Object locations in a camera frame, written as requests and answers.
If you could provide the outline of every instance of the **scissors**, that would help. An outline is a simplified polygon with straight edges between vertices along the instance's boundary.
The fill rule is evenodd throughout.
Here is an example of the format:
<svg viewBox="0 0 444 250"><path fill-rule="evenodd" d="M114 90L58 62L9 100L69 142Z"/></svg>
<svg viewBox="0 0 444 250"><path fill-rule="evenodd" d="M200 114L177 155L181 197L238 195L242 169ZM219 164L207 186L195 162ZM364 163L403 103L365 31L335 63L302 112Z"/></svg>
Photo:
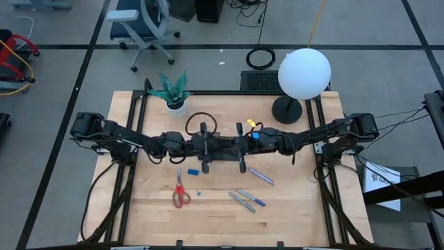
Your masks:
<svg viewBox="0 0 444 250"><path fill-rule="evenodd" d="M173 204L176 208L181 208L183 204L188 204L190 201L191 198L182 186L182 168L178 167L178 182L176 184L176 191L173 193Z"/></svg>

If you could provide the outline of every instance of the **red machine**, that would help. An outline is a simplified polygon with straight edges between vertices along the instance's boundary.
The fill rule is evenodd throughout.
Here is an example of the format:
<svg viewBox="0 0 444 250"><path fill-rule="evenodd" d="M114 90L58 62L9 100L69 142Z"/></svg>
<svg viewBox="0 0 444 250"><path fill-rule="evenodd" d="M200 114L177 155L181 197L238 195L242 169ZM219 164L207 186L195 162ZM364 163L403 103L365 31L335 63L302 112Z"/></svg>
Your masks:
<svg viewBox="0 0 444 250"><path fill-rule="evenodd" d="M24 60L27 60L29 54L34 56L39 56L40 52L38 48L26 37L21 35L12 34L10 30L0 29L0 40L3 41L6 46L11 49L15 48L17 43L16 39L25 41L27 45L31 48L30 51L15 51L17 55L20 55ZM28 81L29 83L34 83L35 79L31 77L25 77L23 73L24 64L18 58L16 58L7 48L5 48L0 43L0 80L1 81L14 81L18 80L21 82Z"/></svg>

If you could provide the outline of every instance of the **potted plant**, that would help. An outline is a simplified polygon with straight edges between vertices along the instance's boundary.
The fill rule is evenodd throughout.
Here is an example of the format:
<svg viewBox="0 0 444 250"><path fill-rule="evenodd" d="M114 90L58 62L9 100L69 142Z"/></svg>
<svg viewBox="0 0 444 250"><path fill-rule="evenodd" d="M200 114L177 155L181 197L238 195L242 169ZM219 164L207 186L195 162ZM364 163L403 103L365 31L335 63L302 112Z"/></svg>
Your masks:
<svg viewBox="0 0 444 250"><path fill-rule="evenodd" d="M171 113L171 116L184 116L187 113L187 97L191 94L190 92L185 91L187 86L187 73L183 72L182 75L179 76L175 85L167 76L165 76L165 74L159 73L159 76L164 91L149 90L148 93L164 99L167 102L166 107Z"/></svg>

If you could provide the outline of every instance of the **wooden table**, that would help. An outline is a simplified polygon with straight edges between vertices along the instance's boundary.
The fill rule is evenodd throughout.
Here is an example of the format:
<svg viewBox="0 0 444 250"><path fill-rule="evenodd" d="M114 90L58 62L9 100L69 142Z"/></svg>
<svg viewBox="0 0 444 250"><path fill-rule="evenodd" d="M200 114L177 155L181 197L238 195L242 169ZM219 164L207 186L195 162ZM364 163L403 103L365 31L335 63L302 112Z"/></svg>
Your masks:
<svg viewBox="0 0 444 250"><path fill-rule="evenodd" d="M126 125L131 95L132 92L114 93L108 119ZM326 122L342 118L339 94L324 92L321 96ZM275 96L269 95L192 95L187 101L189 114L183 118L172 118L163 100L149 97L142 133L160 135L164 131L180 131L188 140L185 122L198 111L213 114L218 122L218 131L226 136L236 135L236 122L242 122L244 132L249 130L247 119L282 131L301 132L309 129L305 102L301 102L302 117L295 124L284 125L272 117L271 105L275 99ZM318 122L315 105L313 109ZM209 131L214 128L211 119L197 116L191 121L189 130L197 131L201 122L207 122ZM291 165L291 157L278 153L246 156L247 166L273 179L275 186L251 173L240 174L237 162L213 162L209 174L188 175L189 168L200 169L197 158L188 158L181 164L182 183L191 196L191 203L181 209L175 208L171 202L176 188L177 165L172 165L168 158L160 165L154 165L143 151L140 152L125 245L175 245L176 240L183 240L185 246L272 247L276 246L277 241L283 241L286 247L329 245L321 193L313 177L316 164L312 147L304 147L296 154L295 165ZM344 155L342 163L355 168L352 156ZM99 156L94 178L109 164L109 156ZM111 169L92 192L85 221L86 235L92 233L110 208L116 172L117 167ZM373 241L358 176L344 167L336 167L336 176L344 212L362 235ZM256 208L257 212L251 213L228 194L239 188L264 201L266 207L260 207L239 195ZM340 242L333 210L332 215L336 241ZM117 215L117 224L120 219L120 215ZM116 226L113 239L117 238L117 231Z"/></svg>

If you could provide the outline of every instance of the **red scissors handle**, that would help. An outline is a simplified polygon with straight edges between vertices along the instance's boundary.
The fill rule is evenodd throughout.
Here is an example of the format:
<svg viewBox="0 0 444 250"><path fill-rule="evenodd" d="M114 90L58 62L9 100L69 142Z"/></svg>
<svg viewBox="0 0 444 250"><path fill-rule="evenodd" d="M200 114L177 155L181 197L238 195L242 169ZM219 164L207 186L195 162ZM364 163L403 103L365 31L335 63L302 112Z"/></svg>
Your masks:
<svg viewBox="0 0 444 250"><path fill-rule="evenodd" d="M185 192L182 185L177 184L173 193L173 204L176 208L181 208L183 204L188 204L191 197Z"/></svg>

